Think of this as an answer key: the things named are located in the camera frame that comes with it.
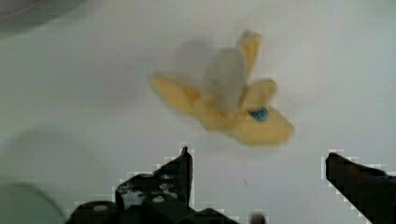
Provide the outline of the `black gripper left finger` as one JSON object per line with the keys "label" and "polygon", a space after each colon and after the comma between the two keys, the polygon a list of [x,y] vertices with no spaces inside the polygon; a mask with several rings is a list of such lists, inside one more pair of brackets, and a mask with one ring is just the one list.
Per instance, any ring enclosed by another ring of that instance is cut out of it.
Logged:
{"label": "black gripper left finger", "polygon": [[222,213],[190,207],[193,160],[187,147],[149,174],[135,175],[115,189],[115,200],[78,206],[65,224],[238,224]]}

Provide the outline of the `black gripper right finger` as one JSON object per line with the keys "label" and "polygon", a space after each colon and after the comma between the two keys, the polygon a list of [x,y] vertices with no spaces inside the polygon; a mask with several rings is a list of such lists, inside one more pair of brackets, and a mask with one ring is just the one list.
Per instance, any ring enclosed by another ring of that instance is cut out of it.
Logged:
{"label": "black gripper right finger", "polygon": [[326,179],[372,224],[395,224],[395,176],[331,152]]}

